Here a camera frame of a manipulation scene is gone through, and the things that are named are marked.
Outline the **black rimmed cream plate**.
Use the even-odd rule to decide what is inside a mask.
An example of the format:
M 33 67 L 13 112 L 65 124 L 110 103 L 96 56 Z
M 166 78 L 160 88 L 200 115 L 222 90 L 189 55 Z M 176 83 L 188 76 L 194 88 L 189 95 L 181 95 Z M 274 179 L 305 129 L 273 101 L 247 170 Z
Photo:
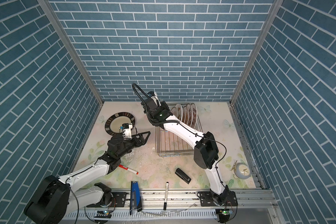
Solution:
M 105 131 L 109 135 L 114 136 L 121 133 L 121 127 L 125 123 L 132 123 L 134 127 L 136 119 L 131 113 L 128 112 L 115 113 L 105 122 Z

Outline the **watermelon pattern white plate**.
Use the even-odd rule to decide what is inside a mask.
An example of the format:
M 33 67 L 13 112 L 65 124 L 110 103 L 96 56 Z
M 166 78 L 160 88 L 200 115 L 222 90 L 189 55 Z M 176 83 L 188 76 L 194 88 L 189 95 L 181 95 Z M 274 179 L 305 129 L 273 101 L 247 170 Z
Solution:
M 177 118 L 180 120 L 180 121 L 183 121 L 182 118 L 183 118 L 183 107 L 181 104 L 176 104 L 176 110 L 177 110 Z

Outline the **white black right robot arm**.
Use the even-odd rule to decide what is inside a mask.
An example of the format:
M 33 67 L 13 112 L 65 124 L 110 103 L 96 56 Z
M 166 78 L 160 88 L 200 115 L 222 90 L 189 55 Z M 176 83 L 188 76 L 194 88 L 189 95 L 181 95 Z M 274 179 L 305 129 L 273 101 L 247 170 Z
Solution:
M 168 105 L 157 99 L 141 100 L 141 105 L 148 121 L 156 127 L 167 130 L 184 140 L 194 149 L 194 162 L 208 177 L 210 191 L 215 204 L 222 206 L 228 201 L 229 187 L 223 181 L 218 167 L 218 146 L 214 135 L 210 132 L 199 132 L 181 122 L 170 110 Z

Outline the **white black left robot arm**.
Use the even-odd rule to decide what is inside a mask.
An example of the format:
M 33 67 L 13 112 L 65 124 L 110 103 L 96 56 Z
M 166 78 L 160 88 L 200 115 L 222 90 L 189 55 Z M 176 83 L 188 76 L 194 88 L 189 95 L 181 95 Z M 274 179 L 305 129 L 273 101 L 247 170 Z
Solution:
M 58 224 L 65 215 L 88 205 L 110 207 L 114 202 L 110 187 L 103 183 L 96 183 L 89 189 L 83 187 L 112 173 L 123 156 L 147 143 L 150 134 L 147 131 L 131 138 L 117 134 L 108 141 L 104 154 L 92 164 L 67 175 L 44 178 L 23 213 L 36 224 Z

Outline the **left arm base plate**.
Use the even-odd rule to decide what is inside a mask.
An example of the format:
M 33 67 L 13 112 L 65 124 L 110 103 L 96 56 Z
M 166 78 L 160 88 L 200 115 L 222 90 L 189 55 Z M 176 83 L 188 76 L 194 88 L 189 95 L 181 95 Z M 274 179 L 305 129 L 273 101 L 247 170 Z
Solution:
M 89 208 L 123 208 L 126 203 L 126 192 L 113 192 L 104 194 L 103 198 L 96 204 L 90 204 Z

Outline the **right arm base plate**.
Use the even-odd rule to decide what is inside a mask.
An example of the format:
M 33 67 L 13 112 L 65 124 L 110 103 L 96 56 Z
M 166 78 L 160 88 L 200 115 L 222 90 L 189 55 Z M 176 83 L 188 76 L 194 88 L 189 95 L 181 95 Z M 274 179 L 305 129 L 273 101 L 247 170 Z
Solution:
M 197 196 L 202 207 L 238 206 L 236 193 L 230 190 L 223 192 L 221 195 L 213 193 L 212 191 L 198 191 Z

